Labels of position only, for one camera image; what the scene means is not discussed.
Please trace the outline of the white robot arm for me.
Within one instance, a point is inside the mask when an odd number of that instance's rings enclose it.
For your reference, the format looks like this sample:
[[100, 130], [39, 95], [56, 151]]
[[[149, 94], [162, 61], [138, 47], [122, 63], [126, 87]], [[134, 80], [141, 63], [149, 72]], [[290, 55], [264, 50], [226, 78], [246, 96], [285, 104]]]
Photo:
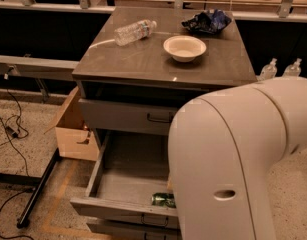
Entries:
[[266, 175], [307, 148], [307, 79], [276, 77], [199, 96], [169, 131], [183, 240], [276, 240]]

